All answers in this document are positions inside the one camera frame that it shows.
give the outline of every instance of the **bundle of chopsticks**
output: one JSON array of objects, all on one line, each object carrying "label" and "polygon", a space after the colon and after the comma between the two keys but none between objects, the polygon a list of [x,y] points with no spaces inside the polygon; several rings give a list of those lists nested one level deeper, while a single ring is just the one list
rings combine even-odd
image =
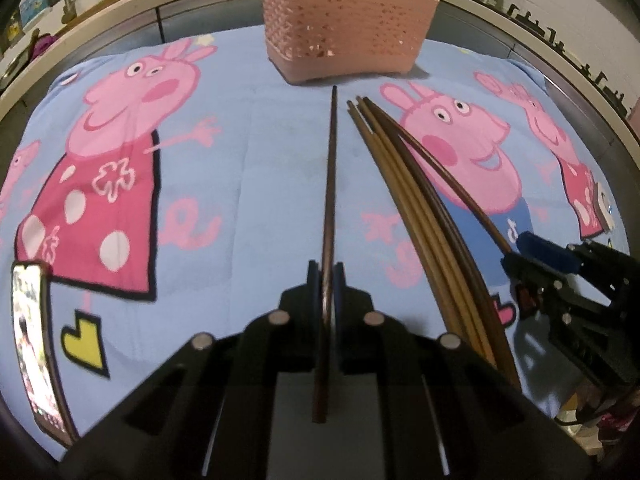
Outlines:
[{"label": "bundle of chopsticks", "polygon": [[455,191],[503,253],[511,247],[455,178],[369,98],[347,101],[420,258],[448,332],[460,336],[520,389],[513,355],[493,300],[460,231],[410,146]]}]

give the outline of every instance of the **smartphone screen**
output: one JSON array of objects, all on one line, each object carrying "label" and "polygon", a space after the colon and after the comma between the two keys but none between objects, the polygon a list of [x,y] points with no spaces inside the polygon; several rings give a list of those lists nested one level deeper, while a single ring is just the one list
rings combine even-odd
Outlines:
[{"label": "smartphone screen", "polygon": [[76,436],[51,351],[46,266],[16,262],[12,283],[15,348],[33,416],[43,431],[68,447]]}]

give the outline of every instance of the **pink cheek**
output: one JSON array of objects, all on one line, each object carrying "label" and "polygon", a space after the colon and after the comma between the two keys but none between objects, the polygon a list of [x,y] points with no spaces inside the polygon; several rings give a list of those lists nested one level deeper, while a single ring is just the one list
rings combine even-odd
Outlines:
[{"label": "pink cheek", "polygon": [[163,97],[167,97],[174,93],[179,85],[180,82],[177,79],[167,79],[166,81],[162,81],[142,96],[142,102],[151,103],[153,101],[158,101],[158,99],[162,99]]},{"label": "pink cheek", "polygon": [[458,163],[458,155],[451,145],[440,137],[425,135],[422,145],[438,159],[443,166],[455,166]]}]

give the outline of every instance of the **white tile wall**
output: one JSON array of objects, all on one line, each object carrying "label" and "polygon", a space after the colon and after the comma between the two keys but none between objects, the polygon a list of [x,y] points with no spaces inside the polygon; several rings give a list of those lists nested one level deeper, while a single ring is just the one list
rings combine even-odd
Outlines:
[{"label": "white tile wall", "polygon": [[602,70],[606,85],[624,92],[624,104],[632,108],[640,97],[640,22],[625,0],[504,0],[557,31],[556,41],[595,76]]}]

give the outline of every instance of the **white countertop edge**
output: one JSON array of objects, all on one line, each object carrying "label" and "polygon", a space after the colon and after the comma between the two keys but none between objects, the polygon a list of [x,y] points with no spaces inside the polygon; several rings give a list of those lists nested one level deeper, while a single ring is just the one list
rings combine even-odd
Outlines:
[{"label": "white countertop edge", "polygon": [[[121,0],[98,12],[53,44],[46,54],[29,65],[0,96],[0,121],[22,96],[49,70],[73,51],[92,40],[105,30],[124,22],[137,14],[171,3],[175,0]],[[497,12],[482,6],[473,0],[441,0],[459,7],[485,20],[503,32],[509,34],[535,54],[540,56],[569,81],[613,129],[620,141],[631,154],[636,166],[640,168],[640,144],[636,141],[623,121],[606,99],[580,74],[567,60],[555,50],[540,41],[531,33]]]},{"label": "white countertop edge", "polygon": [[609,124],[614,133],[618,136],[626,150],[630,153],[636,166],[640,168],[640,144],[636,141],[633,133],[629,130],[617,112],[611,107],[604,96],[598,92],[589,81],[578,72],[571,63],[560,56],[555,50],[543,41],[527,32],[510,19],[504,17],[493,10],[474,2],[473,0],[441,0],[460,9],[474,14],[478,18],[485,20],[494,27],[507,33],[513,39],[526,46],[537,56],[545,60],[555,70],[558,71],[578,92],[580,92],[588,102],[600,113]]},{"label": "white countertop edge", "polygon": [[120,0],[70,30],[31,63],[0,96],[0,121],[49,70],[99,34],[142,12],[175,0]]}]

